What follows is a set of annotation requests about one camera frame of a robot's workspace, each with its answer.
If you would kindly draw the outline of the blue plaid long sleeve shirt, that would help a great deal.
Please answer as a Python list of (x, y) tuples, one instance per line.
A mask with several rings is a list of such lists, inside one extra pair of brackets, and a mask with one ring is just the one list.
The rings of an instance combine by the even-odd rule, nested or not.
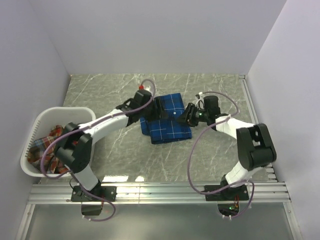
[(185, 111), (185, 106), (180, 93), (172, 93), (159, 96), (164, 110), (168, 114), (167, 119), (147, 121), (140, 118), (141, 132), (149, 136), (153, 145), (166, 144), (192, 138), (191, 128), (177, 122), (178, 117)]

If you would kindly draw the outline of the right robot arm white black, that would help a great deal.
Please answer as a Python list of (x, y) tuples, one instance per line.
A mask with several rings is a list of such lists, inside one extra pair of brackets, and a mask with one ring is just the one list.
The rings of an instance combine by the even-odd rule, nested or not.
[(220, 186), (206, 185), (203, 191), (207, 199), (235, 200), (246, 190), (245, 182), (273, 163), (277, 153), (264, 123), (248, 123), (221, 113), (219, 99), (215, 95), (205, 96), (202, 101), (203, 107), (189, 103), (177, 122), (189, 127), (207, 123), (213, 130), (236, 139), (238, 162), (222, 177)]

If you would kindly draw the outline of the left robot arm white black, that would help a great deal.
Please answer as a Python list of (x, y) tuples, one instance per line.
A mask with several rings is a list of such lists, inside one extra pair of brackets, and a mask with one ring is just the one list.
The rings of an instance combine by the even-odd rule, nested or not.
[(108, 134), (136, 123), (140, 118), (148, 121), (166, 119), (165, 103), (145, 89), (118, 105), (110, 113), (87, 123), (65, 126), (61, 139), (55, 145), (54, 155), (70, 170), (89, 201), (103, 196), (101, 181), (91, 167), (93, 145)]

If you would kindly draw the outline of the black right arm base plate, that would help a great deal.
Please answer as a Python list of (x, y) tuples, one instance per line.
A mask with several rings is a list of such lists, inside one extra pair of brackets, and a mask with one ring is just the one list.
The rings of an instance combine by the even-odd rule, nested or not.
[(205, 200), (210, 201), (247, 201), (249, 200), (249, 194), (245, 185), (238, 187), (229, 187), (221, 192), (205, 195)]

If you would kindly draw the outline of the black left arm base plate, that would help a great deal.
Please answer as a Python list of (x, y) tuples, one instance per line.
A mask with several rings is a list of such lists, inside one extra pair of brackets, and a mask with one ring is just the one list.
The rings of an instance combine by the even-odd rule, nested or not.
[[(89, 191), (89, 193), (99, 198), (104, 198), (110, 202), (114, 202), (116, 200), (117, 187), (116, 186), (99, 186)], [(99, 199), (85, 193), (80, 186), (73, 187), (73, 192), (71, 194), (70, 200), (72, 202), (98, 202), (99, 201)]]

